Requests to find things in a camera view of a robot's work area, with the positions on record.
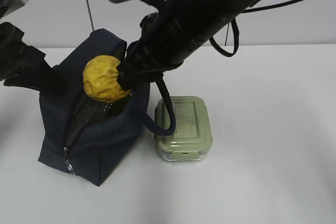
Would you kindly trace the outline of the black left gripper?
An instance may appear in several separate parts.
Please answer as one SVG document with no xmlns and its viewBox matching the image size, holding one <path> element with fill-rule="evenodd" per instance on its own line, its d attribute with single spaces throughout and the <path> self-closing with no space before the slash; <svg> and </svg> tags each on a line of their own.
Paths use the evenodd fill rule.
<svg viewBox="0 0 336 224">
<path fill-rule="evenodd" d="M 9 22 L 1 23 L 1 80 L 4 86 L 64 94 L 67 81 L 45 61 L 45 53 L 22 41 L 24 34 Z"/>
</svg>

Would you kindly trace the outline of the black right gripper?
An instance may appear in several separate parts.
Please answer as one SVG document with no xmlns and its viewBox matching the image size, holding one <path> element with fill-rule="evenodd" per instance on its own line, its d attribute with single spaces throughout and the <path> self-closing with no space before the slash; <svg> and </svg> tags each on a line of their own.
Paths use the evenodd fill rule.
<svg viewBox="0 0 336 224">
<path fill-rule="evenodd" d="M 174 17 L 151 13 L 141 20 L 140 27 L 140 39 L 117 66 L 117 82 L 123 90 L 158 81 L 163 71 L 177 68 L 194 52 L 192 38 Z"/>
</svg>

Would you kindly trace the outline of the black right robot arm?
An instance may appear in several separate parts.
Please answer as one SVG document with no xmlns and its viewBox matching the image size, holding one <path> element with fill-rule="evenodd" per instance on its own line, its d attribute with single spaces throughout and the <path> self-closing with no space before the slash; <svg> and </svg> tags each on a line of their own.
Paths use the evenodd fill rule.
<svg viewBox="0 0 336 224">
<path fill-rule="evenodd" d="M 140 39 L 118 66 L 125 90 L 153 82 L 183 61 L 260 0 L 142 0 L 158 13 L 143 21 Z"/>
</svg>

